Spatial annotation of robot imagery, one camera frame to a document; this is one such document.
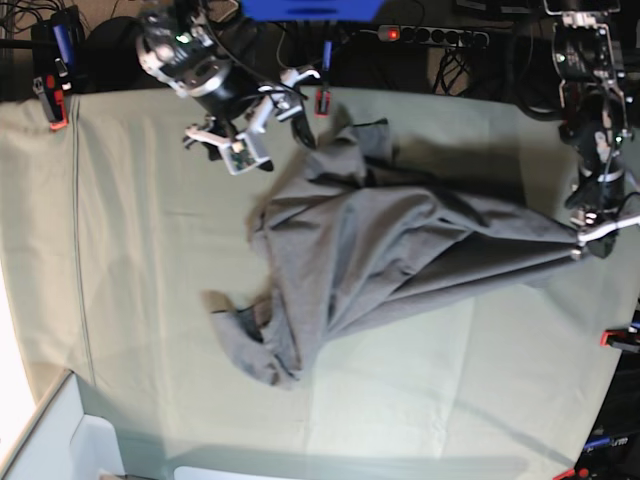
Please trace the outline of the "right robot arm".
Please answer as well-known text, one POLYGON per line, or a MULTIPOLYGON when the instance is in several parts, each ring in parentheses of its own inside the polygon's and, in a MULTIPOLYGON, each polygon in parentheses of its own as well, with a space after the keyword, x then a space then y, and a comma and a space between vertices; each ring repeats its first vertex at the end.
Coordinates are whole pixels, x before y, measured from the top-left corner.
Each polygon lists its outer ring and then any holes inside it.
POLYGON ((202 124, 185 130, 184 147, 203 146, 210 160, 223 162, 233 176, 270 171, 273 161, 263 136, 275 119, 290 124, 300 145, 315 148, 300 85, 319 78, 319 72, 287 67, 279 79, 257 72, 224 43, 224 32, 239 32, 238 22, 218 22, 212 13, 207 1, 147 1, 138 16, 142 69, 205 111, 202 124))

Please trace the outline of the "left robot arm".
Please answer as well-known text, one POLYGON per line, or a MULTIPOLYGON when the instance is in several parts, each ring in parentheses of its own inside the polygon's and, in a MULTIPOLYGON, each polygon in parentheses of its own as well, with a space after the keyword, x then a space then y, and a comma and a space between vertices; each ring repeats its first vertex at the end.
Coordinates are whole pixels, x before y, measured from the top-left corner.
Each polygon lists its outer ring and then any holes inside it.
POLYGON ((545 1, 554 19, 552 60, 559 76, 560 138, 579 155, 578 183, 565 201, 577 227, 575 253, 604 259, 618 232, 639 223, 623 210, 632 193, 622 147, 633 137, 627 86, 614 16, 619 1, 545 1))

